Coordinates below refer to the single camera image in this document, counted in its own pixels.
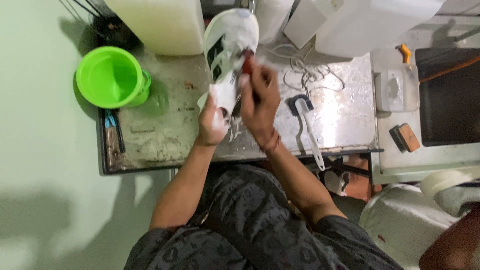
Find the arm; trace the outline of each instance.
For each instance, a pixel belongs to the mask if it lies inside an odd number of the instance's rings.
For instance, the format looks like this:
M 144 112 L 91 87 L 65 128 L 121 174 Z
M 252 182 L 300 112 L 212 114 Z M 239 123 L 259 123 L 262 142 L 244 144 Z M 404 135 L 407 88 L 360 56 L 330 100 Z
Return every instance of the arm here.
M 276 72 L 251 61 L 252 75 L 242 75 L 242 119 L 259 146 L 266 149 L 275 176 L 287 197 L 312 224 L 327 215 L 345 215 L 335 206 L 325 186 L 280 143 L 270 137 L 280 93 Z
M 422 270 L 472 270 L 480 245 L 480 206 L 448 228 L 420 258 Z
M 215 97 L 208 96 L 199 117 L 199 134 L 188 157 L 173 180 L 158 197 L 149 230 L 176 228 L 187 224 L 197 209 L 213 153 L 225 135 L 225 127 L 212 127 L 214 116 L 222 115 L 216 108 Z

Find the black sink basin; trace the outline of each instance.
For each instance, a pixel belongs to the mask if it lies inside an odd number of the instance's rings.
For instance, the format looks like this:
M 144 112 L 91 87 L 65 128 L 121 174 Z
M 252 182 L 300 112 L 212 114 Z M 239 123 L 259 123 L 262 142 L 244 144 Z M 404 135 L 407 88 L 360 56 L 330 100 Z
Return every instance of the black sink basin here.
M 418 49 L 419 78 L 479 55 L 480 49 Z M 420 124 L 426 147 L 480 142 L 480 61 L 420 84 Z

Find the bracelet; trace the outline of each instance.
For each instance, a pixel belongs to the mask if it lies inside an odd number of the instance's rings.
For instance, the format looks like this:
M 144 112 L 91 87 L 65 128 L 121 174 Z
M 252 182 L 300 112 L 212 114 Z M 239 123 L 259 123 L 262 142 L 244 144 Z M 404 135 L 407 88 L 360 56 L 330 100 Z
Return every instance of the bracelet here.
M 265 142 L 263 146 L 258 145 L 258 147 L 260 148 L 260 151 L 262 151 L 263 153 L 270 152 L 275 150 L 280 145 L 281 140 L 282 140 L 282 137 L 280 136 L 280 134 L 278 134 L 278 132 L 274 128 L 267 142 Z

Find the hand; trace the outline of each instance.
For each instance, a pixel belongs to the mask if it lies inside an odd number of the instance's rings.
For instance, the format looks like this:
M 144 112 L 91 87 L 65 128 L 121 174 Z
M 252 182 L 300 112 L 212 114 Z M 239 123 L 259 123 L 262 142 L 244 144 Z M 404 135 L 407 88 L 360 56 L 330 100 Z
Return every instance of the hand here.
M 276 110 L 280 104 L 276 71 L 258 65 L 251 58 L 251 77 L 242 74 L 239 83 L 241 93 L 241 116 L 258 145 L 265 145 L 273 130 Z
M 198 117 L 199 131 L 195 144 L 201 146 L 218 145 L 228 131 L 228 125 L 223 118 L 223 112 L 216 107 L 216 98 L 212 96 L 213 92 L 208 94 L 205 106 Z

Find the white cable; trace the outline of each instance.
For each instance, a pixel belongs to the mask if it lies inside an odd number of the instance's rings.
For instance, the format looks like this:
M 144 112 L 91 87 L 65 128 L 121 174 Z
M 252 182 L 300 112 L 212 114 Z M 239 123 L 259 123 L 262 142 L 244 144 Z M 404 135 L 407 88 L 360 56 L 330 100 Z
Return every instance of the white cable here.
M 330 90 L 335 91 L 335 92 L 340 92 L 340 91 L 344 90 L 345 89 L 345 82 L 340 77 L 338 77 L 338 75 L 335 74 L 326 63 L 320 62 L 320 61 L 317 61 L 317 62 L 314 62 L 314 63 L 306 63 L 305 62 L 305 59 L 310 54 L 310 52 L 313 50 L 314 45 L 313 45 L 313 43 L 308 43 L 307 45 L 305 45 L 305 47 L 306 48 L 310 47 L 310 49 L 305 54 L 305 56 L 302 56 L 300 50 L 298 50 L 295 46 L 293 46 L 292 44 L 288 44 L 288 43 L 277 45 L 272 49 L 268 49 L 268 48 L 266 49 L 269 53 L 271 53 L 275 56 L 290 59 L 291 70 L 287 71 L 284 74 L 283 83 L 286 86 L 288 86 L 292 89 L 295 89 L 297 91 L 305 91 L 307 93 L 307 96 L 310 96 L 310 93 L 312 91 L 317 90 L 317 89 L 322 89 L 322 88 L 330 89 Z M 295 53 L 292 54 L 292 55 L 277 53 L 276 50 L 281 49 L 281 48 L 292 49 L 292 50 L 295 51 Z M 291 85 L 287 82 L 286 77 L 290 72 L 297 73 L 297 74 L 302 74 L 301 88 L 295 87 L 295 86 L 293 86 L 293 85 Z M 320 80 L 323 80 L 329 74 L 333 75 L 335 78 L 337 78 L 338 81 L 341 82 L 341 84 L 342 84 L 341 89 L 332 89 L 332 88 L 329 88 L 329 87 L 326 87 L 326 86 L 319 86 L 319 87 L 315 87 L 313 89 L 308 89 L 308 83 L 315 83 L 315 82 L 318 82 Z

